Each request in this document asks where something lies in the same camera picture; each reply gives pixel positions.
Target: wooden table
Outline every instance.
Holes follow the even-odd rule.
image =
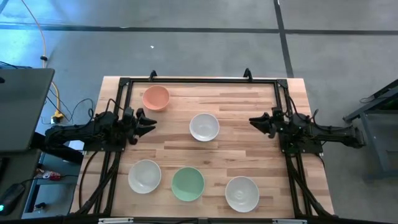
[[[96,113],[105,110],[109,98],[115,98],[120,77],[104,77]],[[310,114],[303,79],[288,79],[289,92],[299,112]],[[153,83],[135,83],[131,106],[143,107],[142,94]],[[271,114],[276,106],[274,87],[267,84],[230,83],[164,83],[171,99],[166,111],[144,108],[146,116],[157,120],[156,129],[128,145],[122,154],[114,195],[112,216],[129,217],[225,217],[225,218],[291,218],[294,217],[285,158],[278,137],[269,139],[248,119]],[[126,91],[122,96],[124,105]],[[210,142],[198,142],[189,132],[189,122],[198,113],[212,113],[220,122],[220,133]],[[81,172],[89,158],[85,156]],[[99,152],[89,165],[83,183],[83,203],[100,179],[104,153]],[[141,195],[127,182],[130,167],[141,159],[160,165],[162,180],[156,190]],[[333,213],[325,171],[319,158],[304,154],[307,184],[314,196]],[[171,191],[174,173],[183,166],[199,169],[205,177],[205,191],[196,201],[183,202]],[[249,213],[230,208],[224,197],[229,180],[236,176],[252,178],[260,191],[259,206]],[[107,193],[103,197],[104,208]],[[300,207],[303,210],[302,197]],[[71,212],[78,210],[78,187]]]

